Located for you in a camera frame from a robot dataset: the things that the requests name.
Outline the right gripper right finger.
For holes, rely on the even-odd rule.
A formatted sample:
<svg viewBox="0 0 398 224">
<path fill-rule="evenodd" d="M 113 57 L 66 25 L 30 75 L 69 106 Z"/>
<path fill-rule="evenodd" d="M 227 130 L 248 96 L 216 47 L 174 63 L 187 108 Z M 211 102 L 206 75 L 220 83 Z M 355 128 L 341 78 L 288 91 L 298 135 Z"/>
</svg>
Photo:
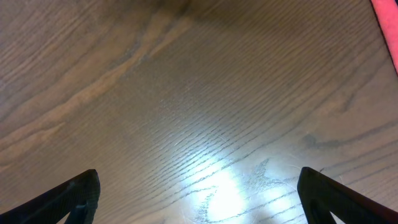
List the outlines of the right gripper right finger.
<svg viewBox="0 0 398 224">
<path fill-rule="evenodd" d="M 397 212 L 310 168 L 303 167 L 297 192 L 309 223 L 397 223 Z"/>
</svg>

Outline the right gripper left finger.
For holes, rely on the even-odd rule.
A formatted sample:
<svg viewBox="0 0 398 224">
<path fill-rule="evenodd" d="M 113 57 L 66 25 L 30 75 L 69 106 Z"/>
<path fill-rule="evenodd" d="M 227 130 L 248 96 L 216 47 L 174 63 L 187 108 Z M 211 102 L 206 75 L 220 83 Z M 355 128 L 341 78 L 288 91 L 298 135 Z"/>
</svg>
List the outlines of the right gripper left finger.
<svg viewBox="0 0 398 224">
<path fill-rule="evenodd" d="M 32 200 L 1 214 L 1 223 L 92 224 L 100 197 L 100 180 L 89 169 Z"/>
</svg>

